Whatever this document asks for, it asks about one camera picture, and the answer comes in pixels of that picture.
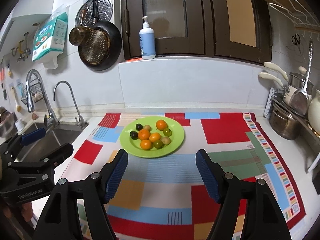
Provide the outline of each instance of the cup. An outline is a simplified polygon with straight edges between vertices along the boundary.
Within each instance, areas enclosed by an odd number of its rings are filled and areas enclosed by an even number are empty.
[[[22,119],[18,119],[17,122],[14,123],[16,128],[18,129],[18,132],[21,132],[24,129],[24,124],[22,122]]]

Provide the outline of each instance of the stainless steel sink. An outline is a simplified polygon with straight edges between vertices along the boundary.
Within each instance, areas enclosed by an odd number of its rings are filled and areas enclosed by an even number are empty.
[[[41,127],[45,128],[43,123],[33,123],[25,133],[30,133]],[[20,162],[37,162],[64,143],[73,143],[81,132],[81,128],[75,124],[60,123],[57,127],[47,130],[44,138],[25,146],[20,151],[17,160]]]

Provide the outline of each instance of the countertop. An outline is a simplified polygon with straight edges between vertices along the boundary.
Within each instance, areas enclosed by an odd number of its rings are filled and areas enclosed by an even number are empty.
[[[89,122],[88,127],[79,135],[79,137],[73,142],[74,152],[71,157],[65,160],[60,166],[55,169],[55,183],[59,180],[64,170],[67,168],[69,161],[76,154],[82,143],[88,138],[91,132],[96,128],[103,117],[91,117],[86,121]],[[313,151],[307,144],[305,139],[299,136],[294,141],[288,141],[283,139],[278,134],[276,134],[270,127],[269,122],[266,118],[257,116],[257,121],[260,123],[262,129],[271,139],[273,144],[276,146],[278,151],[281,153],[284,161],[286,162],[288,168],[290,169],[298,189],[300,191],[306,216],[291,230],[291,236],[293,240],[301,240],[305,234],[309,231],[311,226],[316,221],[320,213],[320,196],[317,195],[314,185],[312,183],[312,173],[307,173],[307,168],[310,166],[312,161],[315,159]],[[63,117],[60,119],[62,122],[74,122],[74,118]],[[33,201],[34,214],[39,217],[41,211],[47,201],[48,197]]]

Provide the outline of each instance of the metal screw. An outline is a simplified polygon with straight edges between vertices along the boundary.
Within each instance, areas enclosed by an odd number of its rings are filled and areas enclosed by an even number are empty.
[[[258,179],[260,185],[265,185],[266,181],[264,179]]]
[[[92,173],[92,174],[90,175],[90,177],[91,177],[92,179],[97,179],[97,178],[99,178],[99,176],[100,176],[100,174],[99,174],[98,172],[94,172],[94,173]]]
[[[62,179],[59,179],[58,180],[58,183],[60,184],[60,185],[63,185],[63,184],[65,184],[67,182],[67,180],[65,179],[65,178],[62,178]]]
[[[225,176],[226,179],[232,179],[233,178],[233,174],[230,173],[230,172],[225,173],[224,176]]]

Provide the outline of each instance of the pull-down faucet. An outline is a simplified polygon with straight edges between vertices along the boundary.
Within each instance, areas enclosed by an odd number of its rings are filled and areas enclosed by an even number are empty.
[[[76,122],[77,122],[77,125],[80,126],[81,129],[86,128],[86,127],[88,126],[88,123],[84,121],[83,117],[82,117],[81,114],[80,114],[78,105],[77,105],[77,103],[76,103],[75,96],[74,96],[74,94],[73,94],[72,87],[71,87],[71,85],[69,84],[69,82],[67,82],[67,81],[65,81],[65,80],[61,80],[61,81],[59,81],[59,82],[56,84],[56,86],[54,87],[54,90],[53,90],[53,101],[55,101],[56,88],[57,88],[57,86],[58,86],[59,84],[61,84],[61,83],[67,84],[68,87],[70,88],[70,92],[71,92],[71,96],[72,96],[72,99],[73,99],[73,103],[74,103],[75,106],[76,106],[76,110],[77,110],[78,116],[79,116],[79,121],[77,120],[77,117],[75,117]]]
[[[59,125],[59,121],[58,121],[56,114],[54,113],[54,111],[52,110],[52,107],[50,105],[47,93],[44,88],[42,77],[41,77],[40,73],[35,69],[31,69],[28,72],[27,78],[26,78],[26,89],[27,89],[27,97],[28,97],[28,104],[27,104],[28,112],[31,113],[31,112],[35,111],[35,104],[32,99],[32,91],[31,91],[31,77],[32,77],[32,75],[35,75],[36,78],[38,79],[38,82],[39,82],[40,88],[41,88],[41,92],[43,94],[43,98],[44,98],[45,104],[48,109],[49,118],[47,119],[47,122],[45,123],[45,125],[47,127],[49,127],[50,124],[53,124],[53,126],[56,127]]]

